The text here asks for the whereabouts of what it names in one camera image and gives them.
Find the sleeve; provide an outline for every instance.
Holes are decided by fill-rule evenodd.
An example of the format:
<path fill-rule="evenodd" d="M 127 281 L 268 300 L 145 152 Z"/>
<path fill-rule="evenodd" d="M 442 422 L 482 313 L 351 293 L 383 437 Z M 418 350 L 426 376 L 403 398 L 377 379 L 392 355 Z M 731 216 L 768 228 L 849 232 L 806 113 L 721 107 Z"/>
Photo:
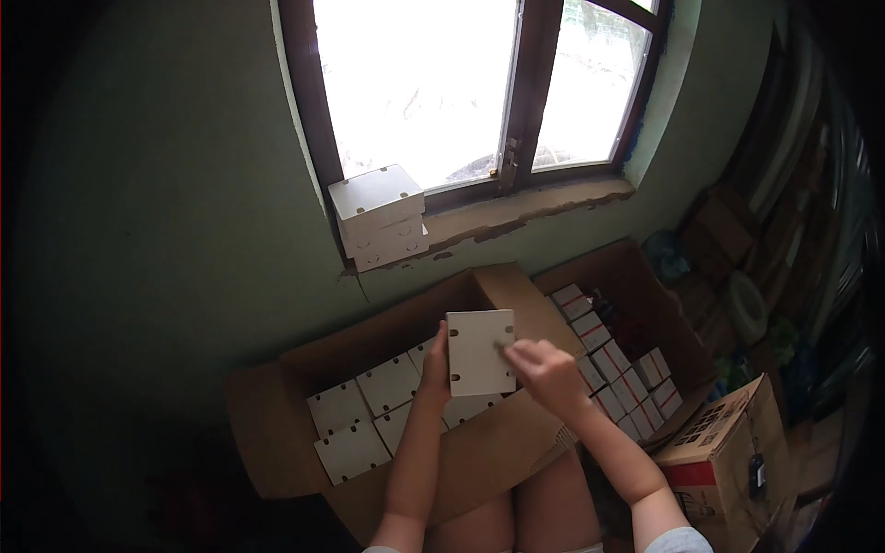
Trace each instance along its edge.
<path fill-rule="evenodd" d="M 700 532 L 691 526 L 683 526 L 667 530 L 655 538 L 645 548 L 645 553 L 713 553 L 713 548 Z"/>

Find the person's right hand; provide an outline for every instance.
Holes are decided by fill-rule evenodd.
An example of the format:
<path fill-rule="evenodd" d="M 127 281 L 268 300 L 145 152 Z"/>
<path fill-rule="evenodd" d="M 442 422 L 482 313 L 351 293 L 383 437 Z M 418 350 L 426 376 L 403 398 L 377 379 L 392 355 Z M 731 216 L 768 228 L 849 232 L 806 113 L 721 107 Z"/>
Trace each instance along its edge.
<path fill-rule="evenodd" d="M 503 349 L 516 377 L 547 411 L 570 424 L 589 403 L 574 357 L 552 343 L 517 340 Z"/>

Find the roll of tape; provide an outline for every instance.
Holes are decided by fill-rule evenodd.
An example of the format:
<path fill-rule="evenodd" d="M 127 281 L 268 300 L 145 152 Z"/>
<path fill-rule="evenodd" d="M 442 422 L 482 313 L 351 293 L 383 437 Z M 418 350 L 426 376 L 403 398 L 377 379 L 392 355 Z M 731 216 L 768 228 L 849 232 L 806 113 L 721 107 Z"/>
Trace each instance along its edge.
<path fill-rule="evenodd" d="M 766 335 L 768 308 L 750 277 L 732 271 L 720 299 L 742 342 L 749 346 Z"/>

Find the white product box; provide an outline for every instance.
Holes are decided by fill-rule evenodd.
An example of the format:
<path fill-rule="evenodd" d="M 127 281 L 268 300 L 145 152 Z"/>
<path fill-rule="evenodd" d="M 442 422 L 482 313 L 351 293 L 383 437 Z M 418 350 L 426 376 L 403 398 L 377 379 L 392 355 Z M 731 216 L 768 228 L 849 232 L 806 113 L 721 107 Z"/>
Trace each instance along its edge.
<path fill-rule="evenodd" d="M 412 364 L 418 369 L 418 374 L 420 375 L 424 374 L 424 356 L 430 351 L 430 346 L 434 345 L 435 338 L 436 336 L 430 340 L 423 341 L 412 349 L 409 349 L 409 359 L 412 360 Z"/>
<path fill-rule="evenodd" d="M 427 234 L 427 230 L 421 222 L 422 220 L 423 218 L 420 215 L 416 215 L 409 217 L 405 221 L 399 221 L 393 225 L 376 228 L 372 231 L 347 234 L 341 219 L 337 219 L 338 230 L 341 232 L 341 242 L 344 245 L 344 254 L 353 259 L 358 255 L 384 250 L 390 244 L 413 242 L 416 236 Z"/>
<path fill-rule="evenodd" d="M 633 369 L 627 369 L 624 376 L 612 383 L 612 391 L 627 412 L 631 412 L 649 396 L 648 390 Z"/>
<path fill-rule="evenodd" d="M 442 410 L 442 420 L 449 429 L 472 419 L 504 399 L 500 394 L 452 397 Z"/>
<path fill-rule="evenodd" d="M 682 396 L 670 379 L 661 382 L 660 386 L 651 392 L 651 399 L 658 407 L 658 411 L 661 411 L 664 420 L 669 419 L 682 405 Z"/>
<path fill-rule="evenodd" d="M 422 225 L 422 233 L 417 236 L 409 236 L 404 241 L 380 244 L 376 249 L 357 254 L 353 258 L 353 264 L 357 266 L 358 273 L 371 271 L 388 263 L 394 263 L 400 259 L 424 253 L 430 249 L 427 241 L 427 229 Z"/>
<path fill-rule="evenodd" d="M 513 310 L 458 311 L 445 317 L 449 323 L 452 396 L 516 391 L 516 376 L 499 352 L 501 346 L 514 342 Z"/>
<path fill-rule="evenodd" d="M 643 384 L 649 390 L 656 387 L 670 376 L 670 367 L 667 366 L 664 356 L 661 355 L 660 348 L 643 355 L 639 361 L 633 363 L 639 378 L 643 380 Z"/>
<path fill-rule="evenodd" d="M 377 418 L 408 403 L 418 391 L 421 377 L 406 354 L 398 355 L 357 377 L 359 389 Z"/>
<path fill-rule="evenodd" d="M 345 428 L 372 420 L 366 400 L 355 380 L 332 387 L 307 398 L 313 424 L 320 437 L 331 436 Z"/>
<path fill-rule="evenodd" d="M 624 406 L 615 397 L 612 389 L 607 386 L 596 392 L 596 395 L 591 397 L 590 401 L 595 403 L 596 407 L 605 413 L 605 416 L 611 419 L 612 422 L 616 423 L 627 415 L 627 412 L 624 411 Z"/>
<path fill-rule="evenodd" d="M 590 358 L 588 356 L 578 357 L 576 363 L 578 364 L 578 370 L 581 371 L 581 376 L 583 376 L 584 381 L 587 382 L 587 387 L 590 390 L 589 396 L 592 396 L 605 386 L 605 380 L 599 375 L 599 371 L 596 370 L 596 367 L 590 363 Z"/>
<path fill-rule="evenodd" d="M 609 340 L 602 348 L 593 352 L 593 363 L 609 384 L 619 379 L 630 368 L 627 356 L 614 340 Z"/>
<path fill-rule="evenodd" d="M 384 442 L 367 420 L 351 425 L 344 432 L 321 438 L 313 443 L 313 447 L 333 485 L 371 471 L 390 460 Z"/>
<path fill-rule="evenodd" d="M 375 428 L 378 434 L 387 446 L 391 456 L 396 455 L 396 449 L 399 448 L 399 441 L 403 437 L 405 430 L 405 421 L 409 418 L 409 411 L 412 410 L 412 402 L 397 407 L 389 413 L 385 413 L 378 417 L 375 421 Z M 442 419 L 440 419 L 440 434 L 448 430 Z"/>
<path fill-rule="evenodd" d="M 587 348 L 587 351 L 595 350 L 612 337 L 608 333 L 608 329 L 605 328 L 603 321 L 599 320 L 599 316 L 593 311 L 574 321 L 572 328 L 578 334 L 578 337 L 581 338 L 581 341 L 584 342 L 584 347 Z"/>
<path fill-rule="evenodd" d="M 399 165 L 330 184 L 328 190 L 349 236 L 387 227 L 424 212 L 424 190 Z"/>
<path fill-rule="evenodd" d="M 569 284 L 565 288 L 553 292 L 551 295 L 553 302 L 558 306 L 559 311 L 566 316 L 566 320 L 572 321 L 592 311 L 590 302 L 581 292 L 577 284 Z"/>
<path fill-rule="evenodd" d="M 651 401 L 650 397 L 646 398 L 644 402 L 630 412 L 630 418 L 633 420 L 633 424 L 636 425 L 636 429 L 639 430 L 639 435 L 643 440 L 651 438 L 655 430 L 658 430 L 664 424 L 658 408 L 655 407 L 655 403 Z"/>
<path fill-rule="evenodd" d="M 636 428 L 636 424 L 633 422 L 632 417 L 624 417 L 623 419 L 619 420 L 618 426 L 621 430 L 624 431 L 624 434 L 630 436 L 630 439 L 634 442 L 638 442 L 643 438 L 639 434 L 639 430 Z"/>

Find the hand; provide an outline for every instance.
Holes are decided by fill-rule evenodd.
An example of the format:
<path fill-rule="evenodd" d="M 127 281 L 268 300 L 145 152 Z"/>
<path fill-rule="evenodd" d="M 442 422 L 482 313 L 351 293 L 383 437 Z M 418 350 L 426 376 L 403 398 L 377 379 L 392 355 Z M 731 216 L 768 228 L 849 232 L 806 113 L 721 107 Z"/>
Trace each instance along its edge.
<path fill-rule="evenodd" d="M 516 377 L 547 411 L 567 425 L 589 403 L 574 357 L 546 340 L 518 340 L 503 349 Z"/>
<path fill-rule="evenodd" d="M 449 341 L 449 327 L 444 320 L 440 321 L 440 329 L 436 331 L 434 343 L 424 356 L 424 369 L 418 393 L 432 397 L 441 406 L 451 399 L 449 390 L 449 357 L 446 344 Z"/>

